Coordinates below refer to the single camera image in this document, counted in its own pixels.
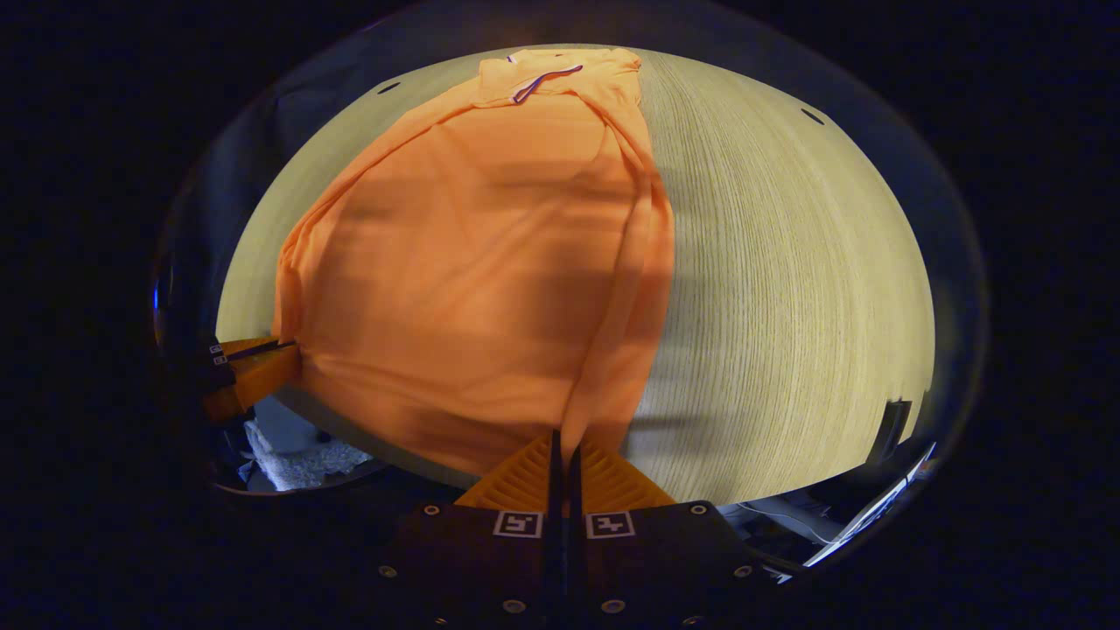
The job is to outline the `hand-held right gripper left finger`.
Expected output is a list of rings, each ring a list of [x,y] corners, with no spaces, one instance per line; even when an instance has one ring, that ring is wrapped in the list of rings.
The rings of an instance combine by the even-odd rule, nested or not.
[[[457,503],[428,503],[377,552],[381,629],[545,629],[556,597],[557,504],[563,463],[552,430]]]

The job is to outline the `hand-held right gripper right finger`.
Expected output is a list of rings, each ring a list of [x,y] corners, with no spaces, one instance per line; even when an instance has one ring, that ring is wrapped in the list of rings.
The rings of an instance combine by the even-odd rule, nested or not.
[[[741,629],[768,597],[768,571],[710,502],[676,502],[592,441],[569,487],[573,629]]]

